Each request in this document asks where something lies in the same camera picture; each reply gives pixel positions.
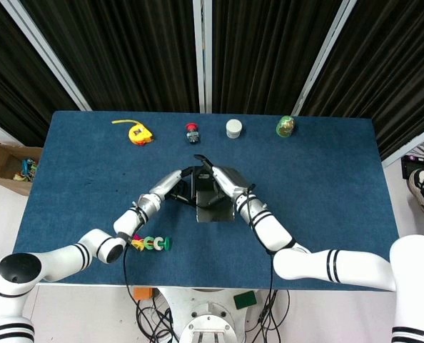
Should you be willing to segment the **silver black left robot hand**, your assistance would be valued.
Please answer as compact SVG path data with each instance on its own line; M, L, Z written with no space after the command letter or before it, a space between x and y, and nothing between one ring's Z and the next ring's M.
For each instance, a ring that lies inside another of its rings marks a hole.
M196 196L193 194L193 173L195 167L177 169L149 190L149 194L155 194L161 201L173 199L183 204L196 207Z

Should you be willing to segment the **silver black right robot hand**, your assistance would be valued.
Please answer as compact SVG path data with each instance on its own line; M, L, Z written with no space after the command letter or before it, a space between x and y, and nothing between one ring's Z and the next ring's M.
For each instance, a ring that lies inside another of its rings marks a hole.
M235 169L214 165L202 154L194 154L195 159L202 163L203 169L212 180L214 195L206 202L201 201L200 208L210 208L225 198L229 198L233 205L240 208L248 201L249 194L253 188L243 176Z

